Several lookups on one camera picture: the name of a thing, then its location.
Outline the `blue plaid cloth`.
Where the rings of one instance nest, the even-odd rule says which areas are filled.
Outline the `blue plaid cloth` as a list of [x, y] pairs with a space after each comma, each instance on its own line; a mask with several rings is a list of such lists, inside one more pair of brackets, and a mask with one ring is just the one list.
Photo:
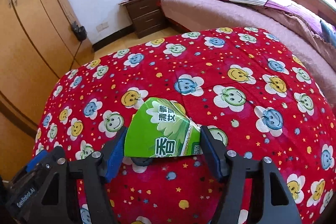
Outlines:
[[320, 25], [324, 41], [331, 44], [335, 48], [336, 47], [335, 31], [331, 27], [329, 27], [327, 22], [323, 19], [320, 20]]

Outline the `green snack wrapper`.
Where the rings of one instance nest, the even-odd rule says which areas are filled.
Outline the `green snack wrapper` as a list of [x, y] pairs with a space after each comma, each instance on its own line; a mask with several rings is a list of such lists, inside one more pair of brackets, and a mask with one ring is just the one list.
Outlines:
[[128, 127], [124, 155], [137, 158], [193, 156], [202, 153], [201, 128], [174, 101], [150, 97]]

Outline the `light wooden wardrobe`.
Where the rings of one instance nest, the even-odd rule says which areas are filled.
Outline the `light wooden wardrobe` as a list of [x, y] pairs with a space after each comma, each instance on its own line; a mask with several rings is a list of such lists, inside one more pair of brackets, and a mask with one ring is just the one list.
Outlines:
[[57, 81], [93, 59], [68, 0], [1, 0], [1, 178], [30, 158], [45, 102]]

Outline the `red smiley flower blanket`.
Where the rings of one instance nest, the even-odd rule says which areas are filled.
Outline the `red smiley flower blanket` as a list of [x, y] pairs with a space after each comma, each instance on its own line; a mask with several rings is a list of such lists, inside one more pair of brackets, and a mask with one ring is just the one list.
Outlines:
[[[150, 97], [174, 101], [247, 159], [269, 156], [303, 223], [335, 193], [335, 108], [276, 36], [253, 27], [189, 32], [119, 50], [67, 72], [42, 115], [34, 152], [70, 161], [98, 151]], [[202, 155], [125, 157], [106, 186], [118, 223], [209, 223], [224, 186]]]

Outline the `bed with pink sheet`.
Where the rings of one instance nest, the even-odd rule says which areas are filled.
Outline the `bed with pink sheet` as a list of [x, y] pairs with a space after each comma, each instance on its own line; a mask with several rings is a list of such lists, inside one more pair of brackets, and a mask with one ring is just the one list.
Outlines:
[[189, 31], [219, 27], [263, 28], [299, 58], [335, 108], [335, 47], [299, 17], [269, 8], [218, 0], [160, 0], [167, 18]]

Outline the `dark wooden nightstand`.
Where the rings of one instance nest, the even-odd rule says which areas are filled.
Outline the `dark wooden nightstand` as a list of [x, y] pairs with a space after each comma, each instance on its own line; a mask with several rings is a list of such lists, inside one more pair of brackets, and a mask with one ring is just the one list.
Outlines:
[[168, 27], [160, 0], [129, 0], [120, 6], [126, 8], [139, 39]]

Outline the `white wall socket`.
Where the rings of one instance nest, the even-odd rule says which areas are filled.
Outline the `white wall socket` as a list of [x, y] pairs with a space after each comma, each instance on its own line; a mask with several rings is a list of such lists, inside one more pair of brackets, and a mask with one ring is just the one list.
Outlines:
[[97, 32], [102, 32], [104, 29], [107, 29], [109, 27], [108, 22], [103, 22], [96, 26]]

